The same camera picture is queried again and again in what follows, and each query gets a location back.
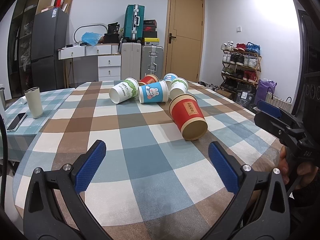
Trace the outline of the red paper cup front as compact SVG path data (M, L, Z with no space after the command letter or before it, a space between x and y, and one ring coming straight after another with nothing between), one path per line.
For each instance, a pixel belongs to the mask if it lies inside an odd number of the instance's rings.
M199 139L208 129L197 100L191 94L173 98L169 104L169 113L186 141Z

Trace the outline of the red paper cup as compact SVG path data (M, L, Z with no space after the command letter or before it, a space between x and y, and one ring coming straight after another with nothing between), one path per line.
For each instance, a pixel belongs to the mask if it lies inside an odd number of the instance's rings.
M140 86L144 86L144 85L148 85L148 84L151 84L151 83L156 83L159 81L159 78L154 75L154 74L148 74L146 75L144 78L142 78L138 84Z
M169 104L169 113L186 141L199 139L208 129L197 100L191 94L173 98Z

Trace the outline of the blue rabbit paper cup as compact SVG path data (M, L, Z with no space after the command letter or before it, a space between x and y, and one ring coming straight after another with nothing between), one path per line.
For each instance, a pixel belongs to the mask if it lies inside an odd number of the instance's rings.
M158 103L169 100L169 90L165 81L159 81L138 87L140 103Z

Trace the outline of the woven basket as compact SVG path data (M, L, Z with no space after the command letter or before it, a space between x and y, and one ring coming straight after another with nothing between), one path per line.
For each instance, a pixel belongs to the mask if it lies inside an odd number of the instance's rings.
M289 113L292 113L292 98L289 96L283 100L274 95L271 87L268 87L265 101L274 107L281 108Z

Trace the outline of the wooden shoe rack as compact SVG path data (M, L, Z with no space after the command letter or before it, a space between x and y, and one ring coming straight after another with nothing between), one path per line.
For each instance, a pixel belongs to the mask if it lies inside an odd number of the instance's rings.
M262 57L254 52L222 50L221 77L257 87L261 76Z

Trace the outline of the white smartphone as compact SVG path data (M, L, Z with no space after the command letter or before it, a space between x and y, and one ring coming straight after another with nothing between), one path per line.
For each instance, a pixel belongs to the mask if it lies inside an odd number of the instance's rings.
M7 127L8 132L15 132L20 124L23 122L23 120L26 118L26 113L18 113L15 118L12 120L12 122Z

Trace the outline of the wooden door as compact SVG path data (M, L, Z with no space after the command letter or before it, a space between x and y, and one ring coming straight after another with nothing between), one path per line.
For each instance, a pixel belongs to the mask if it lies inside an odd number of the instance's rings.
M188 81L200 76L204 39L204 0L168 0L163 73Z

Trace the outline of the checkered tablecloth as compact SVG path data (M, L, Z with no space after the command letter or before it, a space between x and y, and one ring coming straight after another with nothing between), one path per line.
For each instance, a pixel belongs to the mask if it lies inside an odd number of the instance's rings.
M183 139L167 103L115 104L113 85L42 94L43 117L21 124L28 142L12 185L18 214L35 168L58 170L102 140L105 158L81 198L106 232L114 239L201 239L232 198L209 161L209 144L218 141L255 170L278 161L279 141L255 126L250 111L197 83L188 92L208 129L196 141Z

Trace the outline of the cream tumbler mug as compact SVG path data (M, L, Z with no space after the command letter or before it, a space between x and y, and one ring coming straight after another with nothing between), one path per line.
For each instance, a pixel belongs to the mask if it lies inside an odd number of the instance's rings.
M26 90L25 97L33 118L39 118L43 114L43 107L41 103L39 87L34 87L29 90Z

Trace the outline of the silver suitcase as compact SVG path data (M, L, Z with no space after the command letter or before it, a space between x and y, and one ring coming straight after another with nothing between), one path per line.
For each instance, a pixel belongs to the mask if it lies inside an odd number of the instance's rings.
M161 79L163 76L163 58L163 47L142 46L140 78L142 79L148 74L154 74Z

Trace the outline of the stacked shoe boxes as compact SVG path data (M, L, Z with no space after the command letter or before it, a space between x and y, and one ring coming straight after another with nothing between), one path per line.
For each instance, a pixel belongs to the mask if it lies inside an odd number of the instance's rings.
M159 45L159 38L157 33L157 21L156 20L144 20L143 21L143 44L144 45Z

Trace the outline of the beige suitcase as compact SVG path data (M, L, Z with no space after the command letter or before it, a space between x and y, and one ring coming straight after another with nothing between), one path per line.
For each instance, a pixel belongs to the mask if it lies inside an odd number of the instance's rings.
M123 43L121 45L121 79L132 77L140 80L141 44Z

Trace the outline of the teal suitcase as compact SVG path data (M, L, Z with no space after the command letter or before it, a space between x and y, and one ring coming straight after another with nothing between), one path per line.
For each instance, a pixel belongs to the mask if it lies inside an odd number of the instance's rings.
M145 6L129 4L124 19L123 37L129 42L140 43L143 38L143 21Z

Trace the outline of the white drawer desk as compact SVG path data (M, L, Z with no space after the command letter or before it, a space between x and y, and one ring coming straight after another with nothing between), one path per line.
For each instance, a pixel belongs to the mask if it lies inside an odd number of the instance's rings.
M121 54L117 43L95 46L74 44L57 52L63 62L66 86L121 79Z

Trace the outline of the dark grey refrigerator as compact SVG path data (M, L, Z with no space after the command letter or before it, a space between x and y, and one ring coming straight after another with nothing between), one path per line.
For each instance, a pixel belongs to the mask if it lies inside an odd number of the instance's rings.
M31 33L33 84L41 92L65 87L63 62L58 50L66 45L68 15L53 8L35 15Z

